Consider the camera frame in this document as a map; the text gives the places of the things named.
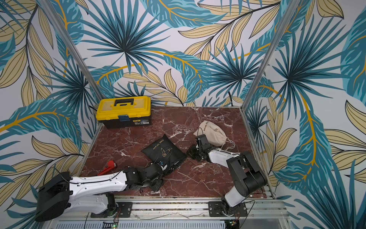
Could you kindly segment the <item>beige drawstring dryer bag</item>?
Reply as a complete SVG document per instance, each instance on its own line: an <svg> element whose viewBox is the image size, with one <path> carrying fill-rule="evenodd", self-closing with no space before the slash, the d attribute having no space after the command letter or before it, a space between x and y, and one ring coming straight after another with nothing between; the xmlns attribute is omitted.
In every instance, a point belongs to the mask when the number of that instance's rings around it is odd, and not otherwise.
<svg viewBox="0 0 366 229"><path fill-rule="evenodd" d="M215 147L222 148L225 144L231 144L230 147L227 147L227 150L234 149L236 144L234 141L230 140L225 132L218 125L211 121L203 121L199 128L193 133L195 136L205 135L210 144Z"/></svg>

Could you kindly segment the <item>black drawstring dryer bag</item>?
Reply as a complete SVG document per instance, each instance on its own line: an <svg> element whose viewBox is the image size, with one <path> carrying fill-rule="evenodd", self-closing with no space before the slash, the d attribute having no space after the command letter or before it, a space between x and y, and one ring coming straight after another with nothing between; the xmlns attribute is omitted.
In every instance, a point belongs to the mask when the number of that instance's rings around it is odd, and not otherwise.
<svg viewBox="0 0 366 229"><path fill-rule="evenodd" d="M172 143L167 135L163 135L163 137L157 139L141 151L154 164L158 164L160 161L166 161L169 163L169 168L173 168L174 170L178 169L187 158L187 155Z"/></svg>

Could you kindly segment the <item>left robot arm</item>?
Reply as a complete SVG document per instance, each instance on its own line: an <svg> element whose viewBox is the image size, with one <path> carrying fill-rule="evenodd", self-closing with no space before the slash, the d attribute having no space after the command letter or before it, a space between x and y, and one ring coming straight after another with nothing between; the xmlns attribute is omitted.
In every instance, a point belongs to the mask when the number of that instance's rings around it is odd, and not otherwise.
<svg viewBox="0 0 366 229"><path fill-rule="evenodd" d="M164 183L163 177L177 168L178 165L159 162L144 169L127 167L94 177L73 177L69 172L61 172L39 189L35 221L45 222L64 213L87 210L108 217L117 210L115 192L144 188L157 192Z"/></svg>

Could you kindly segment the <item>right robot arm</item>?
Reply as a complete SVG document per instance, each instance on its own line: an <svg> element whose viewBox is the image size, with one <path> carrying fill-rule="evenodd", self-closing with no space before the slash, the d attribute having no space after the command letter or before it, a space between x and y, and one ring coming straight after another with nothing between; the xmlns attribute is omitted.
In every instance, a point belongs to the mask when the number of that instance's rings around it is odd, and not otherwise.
<svg viewBox="0 0 366 229"><path fill-rule="evenodd" d="M234 186L222 198L219 209L231 216L247 197L267 185L267 178L259 164L249 152L233 153L209 143L206 135L195 138L187 154L198 162L207 161L229 169Z"/></svg>

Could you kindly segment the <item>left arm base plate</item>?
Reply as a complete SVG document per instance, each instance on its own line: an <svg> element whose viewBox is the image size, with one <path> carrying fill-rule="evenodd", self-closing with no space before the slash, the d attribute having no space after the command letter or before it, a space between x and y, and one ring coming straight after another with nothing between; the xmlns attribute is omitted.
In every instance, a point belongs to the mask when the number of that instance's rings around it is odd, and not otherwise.
<svg viewBox="0 0 366 229"><path fill-rule="evenodd" d="M132 202L116 202L100 214L91 214L91 218L129 218L132 211Z"/></svg>

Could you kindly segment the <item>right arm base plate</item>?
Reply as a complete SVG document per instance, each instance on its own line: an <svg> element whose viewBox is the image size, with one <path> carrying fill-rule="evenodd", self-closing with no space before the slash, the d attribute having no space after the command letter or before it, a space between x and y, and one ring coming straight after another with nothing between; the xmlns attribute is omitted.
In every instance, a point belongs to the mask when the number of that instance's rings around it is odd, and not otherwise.
<svg viewBox="0 0 366 229"><path fill-rule="evenodd" d="M208 202L210 217L245 217L248 215L245 203L239 203L235 207L230 207L225 201Z"/></svg>

